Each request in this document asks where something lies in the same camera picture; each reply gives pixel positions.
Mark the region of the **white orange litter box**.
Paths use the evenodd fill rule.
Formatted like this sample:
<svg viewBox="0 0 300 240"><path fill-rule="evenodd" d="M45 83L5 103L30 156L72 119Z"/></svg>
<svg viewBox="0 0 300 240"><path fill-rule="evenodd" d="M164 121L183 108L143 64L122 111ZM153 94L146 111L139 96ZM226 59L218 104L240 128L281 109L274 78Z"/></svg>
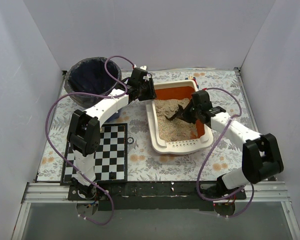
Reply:
<svg viewBox="0 0 300 240"><path fill-rule="evenodd" d="M198 88L190 79L156 83L156 99L146 103L151 145L160 154L187 155L208 148L213 142L210 128L199 121L187 123L175 118L167 120L190 102Z"/></svg>

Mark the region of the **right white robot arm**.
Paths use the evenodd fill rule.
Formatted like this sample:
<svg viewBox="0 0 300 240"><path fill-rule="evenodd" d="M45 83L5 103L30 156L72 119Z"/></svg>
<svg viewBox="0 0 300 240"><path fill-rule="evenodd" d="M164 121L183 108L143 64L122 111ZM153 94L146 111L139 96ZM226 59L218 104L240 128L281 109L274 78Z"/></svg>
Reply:
<svg viewBox="0 0 300 240"><path fill-rule="evenodd" d="M271 133L261 134L251 130L222 107L214 107L207 89L192 93L188 105L179 105L175 114L168 118L170 121L174 119L189 124L199 121L218 131L221 137L226 137L241 150L241 167L219 176L215 185L208 189L219 200L224 195L237 193L240 187L257 184L284 170L276 137Z"/></svg>

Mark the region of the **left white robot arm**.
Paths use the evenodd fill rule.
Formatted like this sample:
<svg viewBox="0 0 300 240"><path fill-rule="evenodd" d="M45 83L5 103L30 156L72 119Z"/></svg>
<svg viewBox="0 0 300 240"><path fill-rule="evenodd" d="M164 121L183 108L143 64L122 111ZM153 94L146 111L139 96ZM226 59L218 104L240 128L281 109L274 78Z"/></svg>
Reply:
<svg viewBox="0 0 300 240"><path fill-rule="evenodd" d="M95 152L101 141L101 127L112 115L135 100L156 98L154 82L146 66L134 66L127 84L114 87L92 107L76 110L71 116L67 141L74 154L76 176L71 178L80 196L92 199L96 195Z"/></svg>

